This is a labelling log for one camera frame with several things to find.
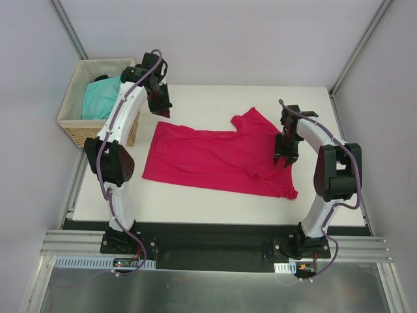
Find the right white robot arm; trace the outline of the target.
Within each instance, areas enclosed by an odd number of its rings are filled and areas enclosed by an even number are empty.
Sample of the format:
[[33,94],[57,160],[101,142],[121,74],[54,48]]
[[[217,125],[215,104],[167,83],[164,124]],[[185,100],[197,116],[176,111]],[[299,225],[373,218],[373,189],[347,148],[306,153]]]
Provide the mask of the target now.
[[293,236],[279,244],[288,258],[330,257],[327,229],[339,207],[356,210],[362,190],[362,148],[337,139],[314,111],[302,112],[297,105],[282,106],[281,134],[276,136],[274,162],[285,167],[298,158],[298,144],[307,142],[317,153],[313,186],[315,199]]

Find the wicker basket with liner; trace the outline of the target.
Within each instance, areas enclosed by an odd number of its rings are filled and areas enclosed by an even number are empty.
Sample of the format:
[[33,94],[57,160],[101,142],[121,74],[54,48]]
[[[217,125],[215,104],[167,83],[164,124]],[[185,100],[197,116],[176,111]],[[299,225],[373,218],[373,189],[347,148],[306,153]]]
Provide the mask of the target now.
[[132,58],[93,59],[78,62],[57,117],[60,127],[66,131],[78,147],[84,147],[85,139],[95,137],[106,122],[103,119],[81,118],[87,85],[102,75],[107,75],[110,78],[118,76],[126,67],[135,64],[136,62]]

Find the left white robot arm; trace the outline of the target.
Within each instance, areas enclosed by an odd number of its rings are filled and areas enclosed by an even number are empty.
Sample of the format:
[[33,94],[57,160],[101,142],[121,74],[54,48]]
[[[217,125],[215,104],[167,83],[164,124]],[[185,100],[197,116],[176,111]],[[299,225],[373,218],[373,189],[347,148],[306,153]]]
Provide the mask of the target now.
[[135,162],[126,147],[130,129],[143,105],[147,105],[152,114],[170,116],[172,104],[165,81],[167,68],[158,49],[145,53],[140,64],[126,67],[107,121],[95,137],[85,140],[87,160],[97,176],[110,213],[100,246],[103,254],[133,254],[144,250],[136,236],[128,188]]

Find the pink t shirt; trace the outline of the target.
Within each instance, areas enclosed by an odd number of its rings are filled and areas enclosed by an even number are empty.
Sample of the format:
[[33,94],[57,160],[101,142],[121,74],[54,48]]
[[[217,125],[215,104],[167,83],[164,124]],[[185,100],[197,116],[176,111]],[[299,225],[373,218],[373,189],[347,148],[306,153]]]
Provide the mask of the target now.
[[159,122],[142,177],[181,186],[256,196],[298,197],[291,167],[274,165],[280,131],[255,108],[231,119],[234,131]]

